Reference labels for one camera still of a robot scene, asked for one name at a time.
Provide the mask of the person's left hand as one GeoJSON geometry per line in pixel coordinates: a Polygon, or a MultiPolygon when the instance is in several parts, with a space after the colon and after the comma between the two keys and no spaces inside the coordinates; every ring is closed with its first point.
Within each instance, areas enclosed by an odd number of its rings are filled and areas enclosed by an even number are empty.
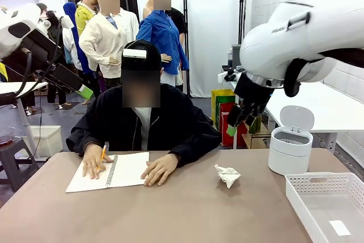
{"type": "Polygon", "coordinates": [[[167,178],[175,171],[179,162],[175,154],[167,154],[152,162],[146,162],[147,168],[141,175],[145,186],[161,186],[167,178]]]}

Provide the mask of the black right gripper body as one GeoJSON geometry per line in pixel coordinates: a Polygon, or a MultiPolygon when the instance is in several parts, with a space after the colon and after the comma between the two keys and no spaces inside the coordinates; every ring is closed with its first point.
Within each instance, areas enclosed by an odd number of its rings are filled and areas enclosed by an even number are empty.
{"type": "Polygon", "coordinates": [[[237,81],[234,93],[242,99],[246,106],[258,106],[260,109],[265,109],[268,104],[274,88],[260,86],[251,81],[245,72],[240,74],[237,81]]]}

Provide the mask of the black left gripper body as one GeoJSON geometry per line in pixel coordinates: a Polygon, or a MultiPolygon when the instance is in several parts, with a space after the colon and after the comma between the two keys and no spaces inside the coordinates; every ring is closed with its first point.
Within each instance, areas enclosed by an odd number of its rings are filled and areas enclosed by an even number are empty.
{"type": "Polygon", "coordinates": [[[52,61],[56,43],[39,30],[29,33],[20,45],[4,58],[4,65],[18,74],[24,74],[27,66],[26,50],[31,52],[32,63],[30,72],[43,74],[52,61]]]}

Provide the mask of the person's right hand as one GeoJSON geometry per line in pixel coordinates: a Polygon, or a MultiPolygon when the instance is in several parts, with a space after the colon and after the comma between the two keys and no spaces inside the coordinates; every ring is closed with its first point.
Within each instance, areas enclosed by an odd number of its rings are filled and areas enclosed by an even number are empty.
{"type": "Polygon", "coordinates": [[[102,147],[94,143],[88,143],[82,162],[82,175],[89,175],[91,179],[99,179],[100,173],[106,170],[104,163],[112,163],[113,160],[104,153],[102,147]]]}

